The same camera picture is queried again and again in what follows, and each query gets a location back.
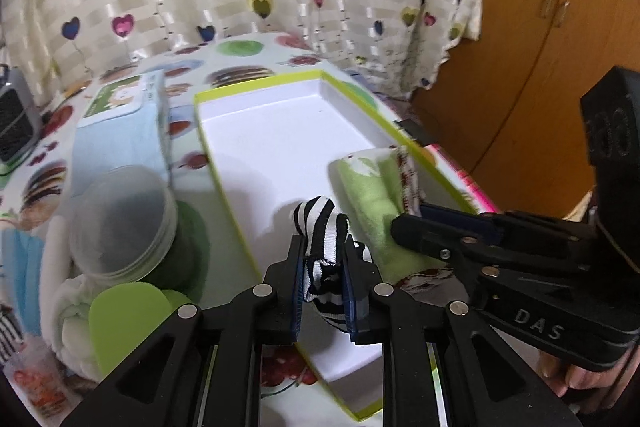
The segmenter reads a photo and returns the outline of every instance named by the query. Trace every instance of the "green towel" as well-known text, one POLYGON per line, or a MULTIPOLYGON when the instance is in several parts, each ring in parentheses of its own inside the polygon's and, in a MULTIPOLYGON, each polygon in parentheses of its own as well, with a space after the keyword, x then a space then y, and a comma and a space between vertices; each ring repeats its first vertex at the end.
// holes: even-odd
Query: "green towel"
POLYGON ((406 148, 355 152, 338 161, 337 168, 385 282, 396 284, 414 273, 445 266, 442 261, 399 247, 389 233, 391 221, 399 214, 419 215, 417 174, 406 148))

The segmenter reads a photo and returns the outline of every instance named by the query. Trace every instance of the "green circle print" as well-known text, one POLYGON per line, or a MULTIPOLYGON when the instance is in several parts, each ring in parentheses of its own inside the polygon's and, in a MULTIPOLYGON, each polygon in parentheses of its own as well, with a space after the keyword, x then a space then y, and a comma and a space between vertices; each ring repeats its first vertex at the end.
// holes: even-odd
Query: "green circle print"
POLYGON ((222 42, 216 48, 223 55, 232 57, 251 57, 262 51, 264 44, 258 41, 227 41, 222 42))

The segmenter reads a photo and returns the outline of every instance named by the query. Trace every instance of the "pink heart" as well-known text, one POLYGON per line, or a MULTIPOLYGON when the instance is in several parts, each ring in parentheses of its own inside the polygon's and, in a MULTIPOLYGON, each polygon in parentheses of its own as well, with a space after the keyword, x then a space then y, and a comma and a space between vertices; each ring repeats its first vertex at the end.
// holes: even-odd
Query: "pink heart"
POLYGON ((111 21, 113 32, 119 37, 126 37, 133 29, 133 15, 127 13, 124 17, 115 17, 111 21))

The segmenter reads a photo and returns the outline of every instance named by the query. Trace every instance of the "human hand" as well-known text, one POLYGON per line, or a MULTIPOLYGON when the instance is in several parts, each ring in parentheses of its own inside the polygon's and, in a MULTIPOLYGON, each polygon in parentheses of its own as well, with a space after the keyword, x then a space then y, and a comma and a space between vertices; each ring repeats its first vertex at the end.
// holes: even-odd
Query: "human hand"
POLYGON ((582 414, 610 409, 620 398, 640 363, 640 349, 635 349, 631 354, 632 349, 630 348, 614 367, 601 373, 587 371, 577 365, 567 367, 560 359, 540 351, 538 374, 559 397, 563 397, 569 388, 597 389, 578 404, 582 414))

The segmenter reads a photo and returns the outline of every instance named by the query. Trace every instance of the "wooden wardrobe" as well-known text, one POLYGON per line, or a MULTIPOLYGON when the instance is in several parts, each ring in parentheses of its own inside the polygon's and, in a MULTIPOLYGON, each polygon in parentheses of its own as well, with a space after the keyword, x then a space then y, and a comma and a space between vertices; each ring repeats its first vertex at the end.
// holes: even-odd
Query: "wooden wardrobe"
POLYGON ((450 51, 414 109, 503 210, 564 216, 590 190, 580 97, 640 71, 640 0, 483 0, 482 36, 450 51))

